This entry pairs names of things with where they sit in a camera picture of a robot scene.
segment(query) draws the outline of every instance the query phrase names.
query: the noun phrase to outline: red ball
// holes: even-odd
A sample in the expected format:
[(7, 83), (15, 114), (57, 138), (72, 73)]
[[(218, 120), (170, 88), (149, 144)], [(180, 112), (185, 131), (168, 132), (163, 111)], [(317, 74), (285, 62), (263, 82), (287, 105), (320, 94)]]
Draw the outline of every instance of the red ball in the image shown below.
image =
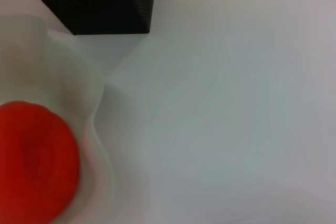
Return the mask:
[(1, 224), (50, 223), (78, 180), (78, 146), (62, 118), (27, 102), (0, 106)]

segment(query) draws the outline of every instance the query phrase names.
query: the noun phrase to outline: white table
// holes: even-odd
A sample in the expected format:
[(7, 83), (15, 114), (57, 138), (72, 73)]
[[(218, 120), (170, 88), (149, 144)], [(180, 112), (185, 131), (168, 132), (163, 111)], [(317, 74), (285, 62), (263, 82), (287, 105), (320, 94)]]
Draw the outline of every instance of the white table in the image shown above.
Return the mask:
[(40, 0), (0, 13), (106, 75), (110, 223), (336, 222), (336, 0), (155, 0), (148, 35), (74, 37)]

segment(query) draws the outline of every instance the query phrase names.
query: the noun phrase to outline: red sphere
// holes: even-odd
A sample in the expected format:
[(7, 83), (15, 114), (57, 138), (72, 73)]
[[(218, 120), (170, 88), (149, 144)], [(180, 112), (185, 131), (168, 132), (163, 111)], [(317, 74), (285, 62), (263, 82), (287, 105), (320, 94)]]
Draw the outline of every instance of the red sphere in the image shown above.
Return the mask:
[(27, 102), (0, 106), (1, 224), (50, 223), (78, 180), (78, 146), (62, 118)]

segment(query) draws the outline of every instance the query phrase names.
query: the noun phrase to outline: red object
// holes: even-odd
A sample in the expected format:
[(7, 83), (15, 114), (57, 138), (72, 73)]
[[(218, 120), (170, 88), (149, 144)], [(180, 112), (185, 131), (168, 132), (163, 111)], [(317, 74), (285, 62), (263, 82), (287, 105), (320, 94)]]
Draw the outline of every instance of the red object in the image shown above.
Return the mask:
[(50, 223), (78, 180), (78, 146), (62, 118), (27, 102), (0, 106), (1, 224)]

